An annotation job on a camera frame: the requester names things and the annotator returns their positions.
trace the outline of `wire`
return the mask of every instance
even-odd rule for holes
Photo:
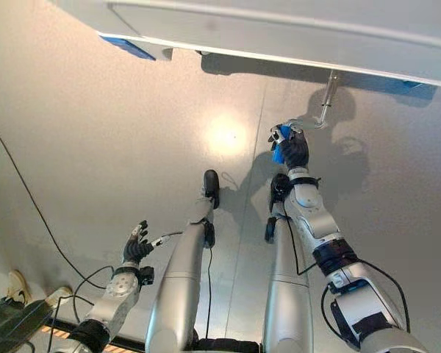
[[[56,312],[55,312],[55,314],[54,314],[54,317],[52,318],[51,331],[50,331],[50,333],[49,333],[49,341],[48,341],[48,345],[47,345],[47,353],[49,353],[49,352],[51,351],[52,337],[53,337],[53,335],[54,335],[54,327],[55,327],[55,324],[56,324],[57,314],[59,313],[60,301],[61,301],[62,299],[69,299],[69,298],[72,298],[72,297],[76,297],[76,298],[78,298],[78,299],[83,300],[84,302],[87,302],[88,304],[93,305],[93,303],[90,302],[89,300],[87,300],[87,299],[85,299],[85,298],[83,298],[83,297],[81,297],[81,296],[76,296],[75,294],[73,294],[73,295],[71,295],[71,296],[60,296],[60,297],[59,297],[59,300],[57,301]]]
[[[325,296],[327,294],[327,292],[329,291],[329,286],[327,285],[325,287],[325,289],[323,290],[322,293],[322,299],[320,300],[320,309],[322,310],[322,316],[323,316],[323,320],[325,321],[325,323],[327,324],[327,326],[329,327],[329,329],[340,339],[343,340],[343,336],[337,332],[337,330],[330,324],[330,321],[328,320],[328,318],[326,317],[325,314],[325,307],[324,307],[324,303],[325,303]]]
[[[77,268],[77,267],[76,267],[76,266],[75,266],[75,265],[74,265],[74,264],[73,264],[73,263],[72,263],[72,262],[71,262],[71,261],[65,256],[65,254],[63,253],[63,251],[60,249],[59,244],[57,244],[57,242],[56,242],[56,240],[55,240],[55,238],[54,238],[54,235],[52,234],[51,228],[49,227],[49,225],[48,225],[46,219],[44,218],[43,213],[41,212],[39,206],[37,205],[37,203],[36,203],[36,201],[35,201],[35,198],[34,198],[33,195],[31,194],[31,190],[28,188],[27,183],[24,181],[24,178],[23,178],[23,176],[21,175],[21,172],[19,171],[18,166],[16,165],[15,160],[13,159],[13,157],[12,157],[12,155],[11,155],[9,149],[7,148],[7,145],[5,145],[5,142],[3,141],[3,139],[1,138],[1,136],[0,136],[0,143],[1,143],[1,145],[3,146],[4,150],[6,151],[6,153],[8,154],[8,157],[9,157],[10,161],[12,162],[13,167],[15,168],[16,173],[18,174],[18,176],[19,176],[21,182],[23,183],[23,186],[24,186],[24,188],[26,189],[26,192],[28,193],[29,198],[31,199],[33,205],[36,207],[37,213],[39,214],[41,220],[42,220],[43,223],[44,223],[44,226],[46,227],[46,229],[47,229],[49,235],[51,236],[52,242],[53,242],[54,245],[56,246],[57,251],[62,255],[62,257],[64,258],[64,260],[67,261],[67,263],[69,264],[69,266],[72,267],[72,268],[75,270],[75,272],[76,272],[81,278],[84,279],[85,276],[82,274],[82,272],[80,272],[79,269],[78,269],[78,268]],[[91,282],[91,281],[88,281],[88,283],[90,283],[93,287],[100,288],[100,289],[105,289],[105,287],[102,287],[102,286],[100,286],[100,285],[96,285],[95,283],[93,283],[93,282]]]
[[[299,261],[297,258],[297,251],[295,250],[293,228],[291,227],[291,223],[289,221],[289,216],[287,215],[287,212],[286,212],[286,207],[284,207],[284,202],[282,204],[283,204],[283,208],[284,208],[284,216],[286,217],[286,221],[287,221],[287,226],[289,227],[289,232],[291,234],[291,241],[293,242],[294,258],[295,258],[295,272],[297,273],[298,276],[300,276],[300,274],[299,274]]]
[[[376,265],[373,265],[372,263],[369,263],[366,260],[362,260],[362,259],[358,259],[359,262],[364,263],[365,265],[368,265],[371,268],[374,268],[376,271],[378,271],[380,274],[383,274],[385,277],[387,277],[388,279],[390,279],[392,281],[392,283],[397,287],[398,292],[400,293],[400,296],[402,298],[402,304],[404,306],[404,313],[405,313],[405,325],[406,325],[406,331],[408,333],[411,332],[410,329],[410,314],[409,314],[409,308],[408,305],[406,304],[406,299],[405,299],[405,293],[404,290],[402,289],[402,287],[398,284],[398,282],[392,278],[392,276],[390,276],[386,271],[381,270],[379,267],[377,267]]]
[[[29,346],[29,348],[31,349],[31,353],[35,353],[36,352],[36,347],[34,344],[32,344],[31,342],[29,342],[28,340],[24,341],[24,344],[26,344],[27,346]]]
[[[212,248],[209,248],[211,257],[209,258],[209,265],[207,266],[207,278],[209,279],[209,305],[207,307],[207,323],[206,323],[206,339],[209,333],[209,321],[211,319],[211,301],[212,301],[212,288],[211,288],[211,263],[212,263]]]
[[[98,270],[96,270],[95,272],[93,272],[90,276],[88,276],[87,278],[85,278],[83,281],[81,281],[80,284],[77,286],[76,290],[73,292],[73,295],[72,295],[72,308],[73,308],[73,314],[75,315],[76,322],[78,322],[79,324],[80,324],[80,318],[79,318],[79,314],[78,314],[77,311],[76,311],[76,301],[75,301],[76,295],[77,295],[77,293],[79,292],[79,289],[80,289],[80,288],[81,288],[86,282],[88,282],[88,279],[89,279],[89,278],[95,276],[97,273],[99,273],[99,272],[101,272],[101,271],[103,271],[103,270],[105,270],[105,269],[107,269],[107,268],[111,268],[111,272],[112,272],[111,275],[113,275],[113,274],[115,273],[115,269],[114,269],[111,265],[101,267],[101,268],[99,268]]]
[[[314,268],[317,265],[317,263],[313,263],[309,267],[307,267],[305,270],[299,272],[299,261],[298,261],[298,258],[297,258],[297,251],[295,250],[295,241],[294,241],[293,228],[291,227],[291,223],[289,221],[289,216],[287,215],[287,212],[286,212],[286,207],[284,207],[284,216],[286,217],[287,226],[289,227],[289,232],[291,234],[291,241],[293,242],[294,257],[295,257],[295,272],[297,273],[298,276],[302,276],[303,274],[308,272],[310,269]]]
[[[305,274],[306,272],[308,272],[309,270],[311,270],[312,268],[314,268],[317,265],[317,263],[313,263],[311,264],[309,267],[307,267],[305,270],[299,272],[297,275],[298,276],[302,276],[303,274]]]

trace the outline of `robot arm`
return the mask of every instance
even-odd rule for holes
[[[53,353],[100,353],[118,334],[127,314],[137,303],[142,286],[154,282],[154,269],[139,268],[140,261],[168,238],[164,236],[147,243],[143,240],[146,228],[147,222],[143,221],[132,231],[124,247],[123,263],[112,275],[104,295]]]
[[[370,264],[358,258],[323,206],[318,180],[307,169],[309,150],[304,132],[275,126],[270,142],[276,148],[276,160],[283,157],[288,168],[289,185],[284,188],[289,193],[282,200],[286,214],[328,282],[322,305],[328,290],[335,296],[331,312],[340,331],[335,333],[351,348],[365,353],[393,348],[427,352],[409,334],[408,318],[405,325],[397,307],[370,272]]]

